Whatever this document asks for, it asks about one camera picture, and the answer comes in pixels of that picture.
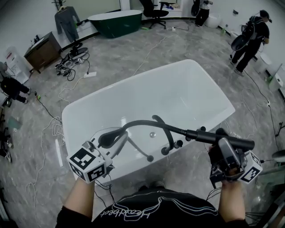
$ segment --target green bathtub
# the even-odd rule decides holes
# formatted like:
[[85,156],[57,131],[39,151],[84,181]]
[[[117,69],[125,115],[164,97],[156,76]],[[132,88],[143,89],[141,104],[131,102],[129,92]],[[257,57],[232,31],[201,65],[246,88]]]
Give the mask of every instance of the green bathtub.
[[117,38],[138,31],[142,11],[124,10],[90,16],[88,20],[107,38]]

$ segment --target freestanding bathtub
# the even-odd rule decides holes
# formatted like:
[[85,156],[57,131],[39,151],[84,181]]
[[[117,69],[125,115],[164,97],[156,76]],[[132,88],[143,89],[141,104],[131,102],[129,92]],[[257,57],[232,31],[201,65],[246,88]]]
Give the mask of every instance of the freestanding bathtub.
[[[169,125],[196,130],[211,130],[232,113],[234,107],[222,90],[195,61],[184,60],[162,66],[119,81],[68,105],[62,113],[65,142],[69,155],[99,130],[121,127],[134,120],[152,120],[160,116]],[[129,137],[142,151],[154,157],[153,163],[165,157],[168,146],[162,129],[151,126],[129,128]],[[189,142],[172,133],[174,142]],[[113,159],[110,172],[117,179],[148,166],[147,161],[129,142]]]
[[142,11],[124,10],[90,16],[88,20],[107,38],[117,38],[138,31]]

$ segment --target power strip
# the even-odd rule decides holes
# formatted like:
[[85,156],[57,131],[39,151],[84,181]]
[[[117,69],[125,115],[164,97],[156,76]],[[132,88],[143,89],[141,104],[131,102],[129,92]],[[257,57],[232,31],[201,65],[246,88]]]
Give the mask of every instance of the power strip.
[[87,77],[95,77],[97,75],[97,72],[90,72],[90,73],[86,73],[84,74],[84,78],[87,78]]

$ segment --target cap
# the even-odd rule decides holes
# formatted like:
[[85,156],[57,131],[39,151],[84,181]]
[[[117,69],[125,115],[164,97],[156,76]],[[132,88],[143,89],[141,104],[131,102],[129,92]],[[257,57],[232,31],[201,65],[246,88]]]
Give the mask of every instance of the cap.
[[269,19],[269,22],[272,23],[272,20],[269,16],[269,13],[267,13],[267,11],[265,11],[264,9],[263,10],[260,10],[260,16],[261,17],[267,17]]

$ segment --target black knob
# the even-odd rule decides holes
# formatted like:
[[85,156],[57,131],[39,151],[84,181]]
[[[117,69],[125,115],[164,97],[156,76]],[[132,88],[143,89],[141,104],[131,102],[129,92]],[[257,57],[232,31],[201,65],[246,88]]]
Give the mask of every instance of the black knob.
[[202,126],[199,129],[197,129],[197,130],[206,131],[206,128],[204,126]]
[[151,155],[149,155],[149,156],[147,157],[147,161],[148,161],[148,162],[152,162],[153,159],[154,159],[154,158],[153,158],[153,156],[151,156]]
[[161,149],[161,153],[162,153],[163,155],[168,155],[168,154],[169,154],[169,150],[167,150],[167,148],[164,147],[164,148]]
[[183,142],[181,140],[178,140],[174,143],[174,148],[178,149],[183,146]]

